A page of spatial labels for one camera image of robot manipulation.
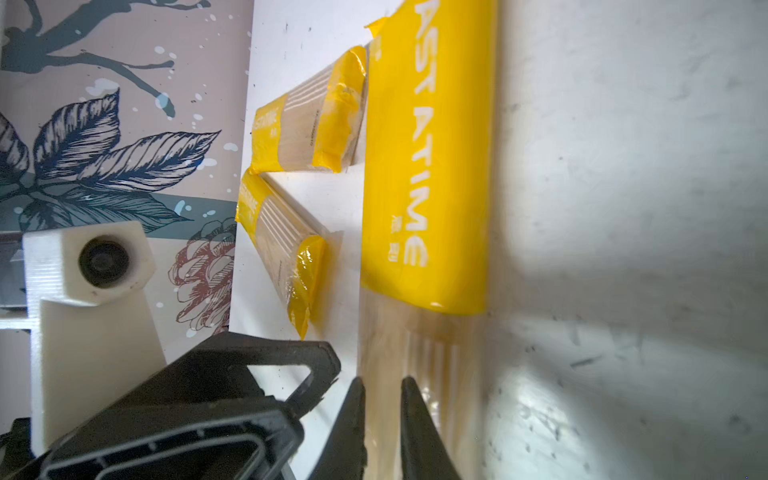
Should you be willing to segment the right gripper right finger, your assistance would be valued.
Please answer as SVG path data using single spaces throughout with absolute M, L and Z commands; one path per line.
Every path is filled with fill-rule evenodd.
M 400 450 L 404 480 L 460 480 L 413 377 L 401 383 Z

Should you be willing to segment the yellow pasta bag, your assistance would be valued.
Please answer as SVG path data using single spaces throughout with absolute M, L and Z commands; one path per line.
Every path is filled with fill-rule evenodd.
M 251 129 L 253 173 L 340 173 L 359 136 L 368 73 L 363 46 L 259 107 Z
M 481 475 L 498 5 L 406 1 L 372 27 L 357 372 L 369 479 L 400 479 L 416 382 L 464 479 Z
M 254 245 L 290 323 L 304 339 L 320 285 L 326 240 L 250 170 L 240 181 L 235 220 Z

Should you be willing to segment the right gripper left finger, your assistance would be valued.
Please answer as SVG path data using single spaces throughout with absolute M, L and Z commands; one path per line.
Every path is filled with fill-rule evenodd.
M 361 480 L 367 466 L 365 447 L 366 389 L 356 377 L 350 384 L 309 480 Z

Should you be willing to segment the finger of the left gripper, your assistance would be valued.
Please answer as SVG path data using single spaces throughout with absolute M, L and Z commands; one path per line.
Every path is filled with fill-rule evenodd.
M 308 376 L 284 401 L 299 418 L 336 381 L 341 363 L 325 341 L 272 340 L 225 332 L 198 344 L 114 403 L 118 408 L 264 397 L 251 366 L 304 366 Z
M 58 443 L 41 479 L 274 479 L 304 439 L 271 398 L 114 408 Z

